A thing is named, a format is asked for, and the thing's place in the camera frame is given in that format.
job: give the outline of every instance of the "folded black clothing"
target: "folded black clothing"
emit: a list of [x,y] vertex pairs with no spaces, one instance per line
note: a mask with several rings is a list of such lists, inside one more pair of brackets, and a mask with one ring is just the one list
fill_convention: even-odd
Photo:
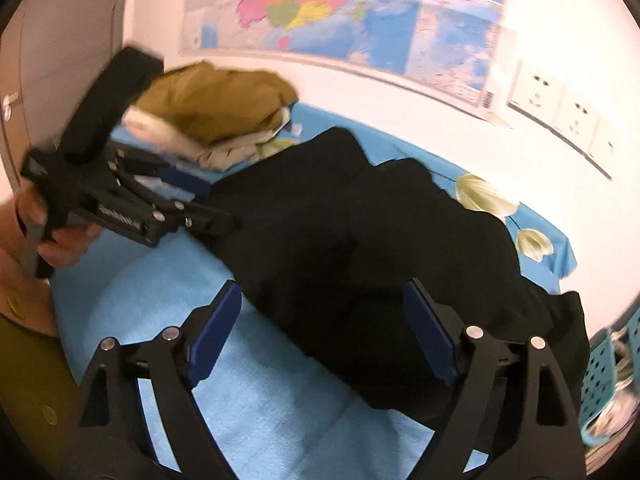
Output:
[[450,397],[404,318],[411,278],[495,338],[544,337],[579,406],[589,343],[578,294],[521,276],[505,225],[464,209],[420,162],[372,166],[348,130],[331,128],[201,202],[241,219],[227,238],[199,239],[246,297],[372,407],[430,425]]

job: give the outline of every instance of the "person's arm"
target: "person's arm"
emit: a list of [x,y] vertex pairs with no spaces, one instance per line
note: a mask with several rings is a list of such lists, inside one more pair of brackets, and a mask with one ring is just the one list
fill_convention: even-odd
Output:
[[[24,247],[21,223],[46,222],[46,207],[30,187],[0,205],[0,314],[36,332],[57,335],[49,283],[26,276],[20,267]],[[43,242],[38,253],[54,268],[75,264],[100,234],[95,224],[54,231],[54,241]]]

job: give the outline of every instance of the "wall socket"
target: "wall socket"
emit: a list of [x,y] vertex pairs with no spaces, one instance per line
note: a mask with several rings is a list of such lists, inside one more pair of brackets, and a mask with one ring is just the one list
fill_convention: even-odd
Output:
[[598,117],[599,114],[590,103],[565,87],[552,126],[561,136],[586,153],[593,141]]
[[522,61],[509,104],[551,127],[560,106],[564,85],[542,69]]
[[615,159],[620,151],[621,138],[620,132],[613,124],[604,117],[600,118],[588,155],[610,177],[613,177],[615,171]]

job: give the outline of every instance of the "door handle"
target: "door handle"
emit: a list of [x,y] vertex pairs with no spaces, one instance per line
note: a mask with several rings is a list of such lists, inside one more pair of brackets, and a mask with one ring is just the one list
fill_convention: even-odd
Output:
[[20,100],[20,92],[11,95],[5,95],[2,99],[2,120],[7,123],[11,120],[11,105]]

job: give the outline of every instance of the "barcode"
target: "barcode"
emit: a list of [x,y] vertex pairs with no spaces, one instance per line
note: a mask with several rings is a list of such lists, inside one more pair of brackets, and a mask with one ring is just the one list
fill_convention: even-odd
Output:
[[491,92],[485,92],[484,99],[482,100],[483,108],[491,108],[491,104],[494,102],[494,95]]

